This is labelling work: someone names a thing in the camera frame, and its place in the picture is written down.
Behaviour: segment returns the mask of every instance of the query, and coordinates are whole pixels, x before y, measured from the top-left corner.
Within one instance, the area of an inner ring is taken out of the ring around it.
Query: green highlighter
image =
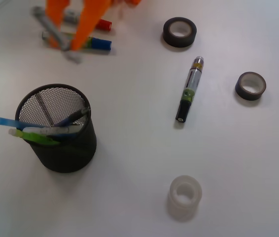
[[[22,132],[18,129],[11,128],[8,133],[14,137],[21,137],[24,140],[39,143],[41,145],[57,145],[59,142],[54,141],[52,138],[42,136],[36,133]]]

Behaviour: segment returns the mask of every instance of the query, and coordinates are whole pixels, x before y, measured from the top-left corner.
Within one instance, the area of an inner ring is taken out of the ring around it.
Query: black tape roll
[[[257,92],[251,92],[245,89],[245,87],[255,89]],[[235,86],[237,94],[245,100],[257,100],[261,97],[266,90],[266,81],[258,73],[247,72],[242,74]]]
[[[180,31],[188,32],[185,36],[176,36],[171,32],[172,28],[178,27]],[[190,46],[195,39],[197,34],[197,27],[195,24],[187,18],[175,17],[172,18],[164,24],[164,40],[167,44],[177,47],[184,48]]]

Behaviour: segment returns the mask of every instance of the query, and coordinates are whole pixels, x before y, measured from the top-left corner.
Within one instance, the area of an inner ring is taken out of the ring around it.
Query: marker
[[[25,127],[44,127],[42,125],[28,123],[28,122],[20,122],[17,120],[7,119],[7,118],[0,118],[0,125],[9,126],[9,127],[16,127],[20,130],[24,129]]]
[[[59,135],[59,134],[73,134],[78,133],[83,125],[72,125],[68,127],[26,127],[23,129],[23,132],[33,132],[40,135]]]
[[[70,125],[71,123],[75,122],[76,120],[80,119],[87,113],[90,113],[90,107],[85,107],[81,110],[78,110],[74,113],[72,113],[70,116],[68,116],[66,119],[58,122],[57,124],[53,125],[53,127],[65,127]]]
[[[180,106],[175,117],[179,122],[185,122],[187,119],[190,106],[201,79],[203,65],[203,57],[197,57],[194,59],[180,100]]]
[[[65,10],[63,20],[67,23],[78,25],[80,15],[73,10]],[[112,22],[100,19],[96,24],[96,29],[110,31]]]
[[[73,39],[75,34],[72,33],[65,33],[62,32],[65,36],[67,36],[69,39]],[[50,38],[50,34],[47,31],[42,32],[42,39],[44,41],[48,41]],[[82,48],[87,49],[87,48],[93,48],[93,49],[100,49],[100,50],[111,50],[111,44],[112,42],[109,40],[104,40],[104,39],[97,39],[94,37],[88,37],[87,41],[85,44],[82,46]]]
[[[11,128],[9,129],[8,133],[14,137],[21,137],[24,140],[36,142],[42,145],[57,145],[59,142],[54,141],[52,138],[48,138],[36,133],[27,133],[27,132],[22,132],[20,130]]]

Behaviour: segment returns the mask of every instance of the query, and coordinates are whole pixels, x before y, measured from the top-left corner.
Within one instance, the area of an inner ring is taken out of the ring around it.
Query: metal mesh cup
[[[69,85],[50,84],[30,92],[19,104],[15,119],[53,126],[84,107],[90,107],[90,104],[82,92]],[[94,156],[97,140],[91,113],[74,124],[83,127],[75,136],[58,145],[26,141],[48,169],[60,173],[74,172],[83,168]]]

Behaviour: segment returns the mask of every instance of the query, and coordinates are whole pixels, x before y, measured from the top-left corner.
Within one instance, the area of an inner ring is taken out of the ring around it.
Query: tape roll
[[[197,27],[187,18],[175,17],[165,22],[163,37],[167,44],[184,48],[193,44]]]
[[[260,99],[266,88],[267,84],[263,77],[253,72],[242,74],[235,86],[237,94],[250,101]]]
[[[176,177],[170,185],[169,198],[177,208],[194,210],[202,198],[201,185],[188,175]]]

